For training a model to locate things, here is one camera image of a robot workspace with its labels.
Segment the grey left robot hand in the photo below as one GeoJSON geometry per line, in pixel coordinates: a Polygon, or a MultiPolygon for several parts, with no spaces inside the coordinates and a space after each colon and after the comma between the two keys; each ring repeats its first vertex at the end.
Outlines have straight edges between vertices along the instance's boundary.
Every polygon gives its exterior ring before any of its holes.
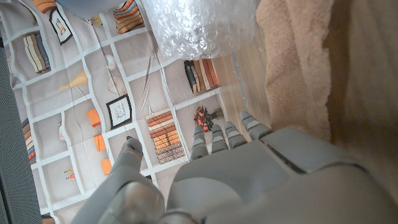
{"type": "Polygon", "coordinates": [[[397,222],[397,203],[346,151],[299,129],[271,130],[246,111],[240,119],[249,139],[227,122],[214,126],[207,146],[195,127],[168,197],[141,175],[141,143],[127,137],[73,222],[397,222]]]}

